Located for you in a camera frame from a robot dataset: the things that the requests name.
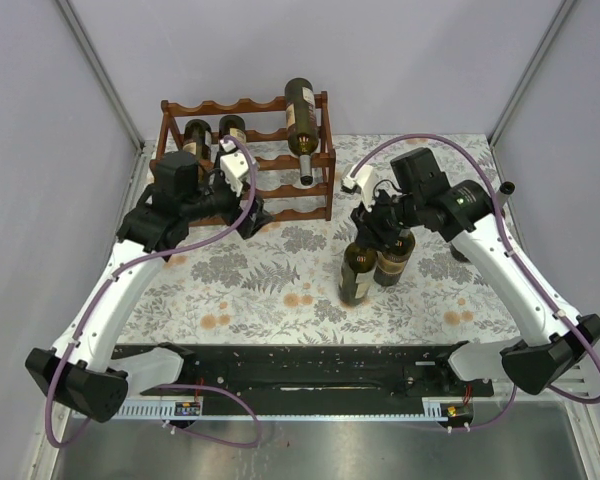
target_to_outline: floral tablecloth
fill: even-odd
[[[360,160],[390,135],[337,135],[336,181],[345,166]],[[484,135],[450,135],[499,184]],[[390,178],[389,160],[415,146],[431,148],[452,184],[478,180],[471,166],[446,145],[402,142],[376,157],[381,178]],[[254,155],[287,153],[282,142],[250,144]],[[258,187],[299,186],[298,172],[259,172]],[[342,254],[355,228],[349,219],[359,198],[339,192],[333,219],[281,222],[243,241],[231,234],[204,249],[166,263],[142,295],[119,343],[230,344],[423,344],[459,340],[486,342],[517,335],[502,302],[472,265],[458,263],[439,235],[415,228],[417,246],[398,285],[372,285],[368,300],[347,307],[337,293]],[[277,212],[292,206],[309,211],[321,198],[267,203]],[[225,227],[191,229],[185,244]]]

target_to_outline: table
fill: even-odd
[[[334,136],[336,182],[347,165],[389,138],[392,135]],[[494,186],[499,185],[484,135],[448,138],[467,149]],[[373,162],[379,177],[392,176],[389,160],[425,145],[452,185],[466,178],[480,181],[451,147],[426,140],[400,142],[379,154]],[[283,142],[249,148],[264,158],[288,152]],[[173,149],[170,142],[167,150]],[[150,173],[147,181],[152,181]],[[258,173],[259,188],[275,188],[279,182],[299,186],[299,174]],[[454,260],[442,238],[424,228],[413,230],[417,246],[398,285],[374,284],[364,304],[342,304],[337,279],[343,251],[355,235],[349,214],[359,201],[358,196],[337,191],[330,222],[273,223],[250,240],[234,233],[202,250],[172,257],[143,293],[118,343],[441,344],[489,342],[518,334],[477,270]],[[309,211],[323,204],[321,198],[279,199],[267,209],[275,213],[299,205]],[[222,228],[226,227],[192,228],[183,244]]]

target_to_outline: wooden wine rack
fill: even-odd
[[[298,212],[293,209],[283,210],[275,214],[277,222],[288,220],[316,220],[324,218],[331,220],[331,209],[333,203],[333,186],[336,169],[336,151],[333,148],[331,138],[331,124],[329,123],[329,107],[327,92],[321,92],[315,95],[316,108],[320,109],[320,149],[311,157],[311,166],[322,169],[322,182],[311,188],[297,188],[293,185],[281,185],[275,190],[256,190],[263,199],[270,198],[289,198],[289,197],[325,197],[325,206],[316,208],[311,212]],[[175,141],[178,150],[182,149],[182,134],[176,122],[177,117],[195,117],[207,115],[227,115],[241,113],[260,113],[260,112],[284,112],[286,102],[284,97],[276,97],[269,103],[257,103],[250,98],[241,98],[233,105],[220,105],[213,101],[202,102],[197,107],[183,107],[179,103],[163,100],[160,103],[162,108],[162,126],[160,127],[160,136],[158,138],[158,148],[156,158],[149,164],[151,170],[156,162],[162,159],[167,147],[167,138],[169,133]],[[280,128],[273,133],[260,133],[255,130],[247,130],[247,142],[272,142],[287,139],[286,128]],[[218,143],[218,132],[213,133],[213,143]],[[292,155],[280,155],[273,160],[266,160],[256,157],[260,165],[260,171],[272,170],[299,170],[299,160]],[[201,162],[205,168],[211,168],[210,163]],[[209,218],[199,222],[193,222],[192,226],[202,225],[221,225],[223,222],[219,218]]]

